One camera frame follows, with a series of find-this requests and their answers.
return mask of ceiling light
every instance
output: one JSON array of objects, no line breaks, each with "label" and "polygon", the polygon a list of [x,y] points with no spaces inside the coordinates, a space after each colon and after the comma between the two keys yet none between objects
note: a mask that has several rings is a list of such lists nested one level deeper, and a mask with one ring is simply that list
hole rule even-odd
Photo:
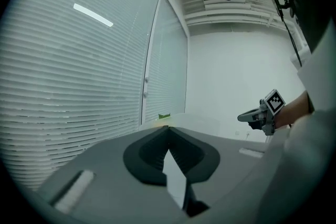
[{"label": "ceiling light", "polygon": [[91,10],[89,10],[89,9],[87,9],[87,8],[84,8],[84,7],[82,7],[82,6],[80,6],[80,5],[76,4],[76,3],[73,5],[73,8],[74,8],[75,10],[78,10],[78,11],[80,11],[80,12],[83,12],[83,13],[86,14],[86,15],[89,15],[90,17],[92,17],[92,18],[94,18],[94,19],[100,21],[100,22],[103,23],[103,24],[106,24],[107,26],[110,26],[110,27],[111,27],[111,26],[113,25],[113,23],[110,22],[109,20],[107,20],[107,19],[101,17],[101,16],[98,15],[97,13],[94,13],[94,12],[92,12]]}]

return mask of black and white square marker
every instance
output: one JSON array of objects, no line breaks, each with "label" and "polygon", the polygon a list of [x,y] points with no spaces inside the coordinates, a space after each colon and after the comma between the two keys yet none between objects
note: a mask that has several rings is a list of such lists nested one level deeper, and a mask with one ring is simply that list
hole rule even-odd
[{"label": "black and white square marker", "polygon": [[265,103],[273,115],[277,114],[285,106],[285,102],[277,90],[271,91],[271,93],[265,97]]}]

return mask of green object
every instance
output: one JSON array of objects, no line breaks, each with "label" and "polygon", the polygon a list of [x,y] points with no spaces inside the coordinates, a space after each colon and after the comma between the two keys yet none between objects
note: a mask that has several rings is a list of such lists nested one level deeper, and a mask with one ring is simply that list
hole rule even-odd
[{"label": "green object", "polygon": [[159,114],[159,120],[160,119],[164,119],[164,118],[168,118],[168,117],[170,117],[170,113],[168,115],[161,115],[161,114]]}]

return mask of person's forearm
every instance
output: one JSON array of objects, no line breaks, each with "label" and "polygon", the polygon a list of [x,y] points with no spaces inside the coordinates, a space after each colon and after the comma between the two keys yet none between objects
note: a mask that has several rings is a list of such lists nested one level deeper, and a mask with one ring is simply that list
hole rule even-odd
[{"label": "person's forearm", "polygon": [[275,116],[275,127],[280,128],[285,125],[293,124],[297,119],[309,114],[308,94],[305,91],[300,97],[286,105]]}]

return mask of black cable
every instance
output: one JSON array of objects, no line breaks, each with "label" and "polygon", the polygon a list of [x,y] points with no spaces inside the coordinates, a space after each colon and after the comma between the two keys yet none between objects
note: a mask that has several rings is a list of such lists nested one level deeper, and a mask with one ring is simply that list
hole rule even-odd
[{"label": "black cable", "polygon": [[302,67],[302,62],[301,62],[301,59],[300,59],[300,56],[299,56],[299,52],[298,52],[298,49],[297,49],[297,47],[296,47],[296,45],[295,45],[294,39],[293,39],[293,37],[292,37],[292,34],[290,33],[290,31],[289,31],[289,29],[288,29],[288,26],[287,26],[287,24],[285,23],[285,20],[283,19],[283,17],[281,17],[281,19],[282,19],[283,23],[285,24],[285,27],[286,27],[286,29],[287,29],[287,31],[288,31],[288,34],[289,34],[289,37],[290,37],[290,41],[292,41],[292,44],[293,44],[293,47],[294,47],[294,51],[295,51],[296,56],[298,57],[298,60],[299,60],[299,63],[300,63],[300,67]]}]

